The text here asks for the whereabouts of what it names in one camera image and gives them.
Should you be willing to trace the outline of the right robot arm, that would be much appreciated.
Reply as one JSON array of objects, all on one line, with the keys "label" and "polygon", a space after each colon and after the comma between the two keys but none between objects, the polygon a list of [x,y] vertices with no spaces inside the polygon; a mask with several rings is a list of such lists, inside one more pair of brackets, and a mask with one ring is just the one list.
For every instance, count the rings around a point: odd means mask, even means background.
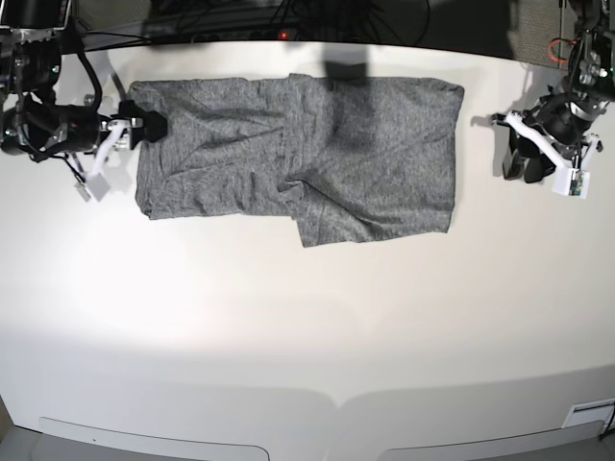
[{"label": "right robot arm", "polygon": [[[54,87],[65,50],[75,52],[92,84],[92,99],[82,106],[57,102]],[[121,102],[113,116],[100,113],[103,90],[68,1],[2,2],[1,98],[11,95],[16,98],[14,106],[1,110],[2,152],[26,156],[35,163],[61,160],[80,184],[90,175],[82,170],[77,154],[93,155],[92,167],[99,169],[122,137],[134,148],[141,141],[157,142],[168,133],[161,114],[142,109],[132,100]]]}]

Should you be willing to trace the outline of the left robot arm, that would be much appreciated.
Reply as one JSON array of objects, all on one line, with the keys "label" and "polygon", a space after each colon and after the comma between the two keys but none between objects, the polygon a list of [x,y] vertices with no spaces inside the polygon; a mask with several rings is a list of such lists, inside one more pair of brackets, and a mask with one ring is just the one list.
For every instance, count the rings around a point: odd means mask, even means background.
[{"label": "left robot arm", "polygon": [[589,183],[592,156],[603,150],[588,130],[614,102],[614,3],[572,1],[570,6],[576,36],[557,37],[548,45],[550,53],[558,42],[571,47],[567,58],[553,57],[567,63],[567,74],[532,108],[496,113],[491,121],[508,128],[506,180],[537,183],[560,173],[567,177],[562,193],[578,197]]}]

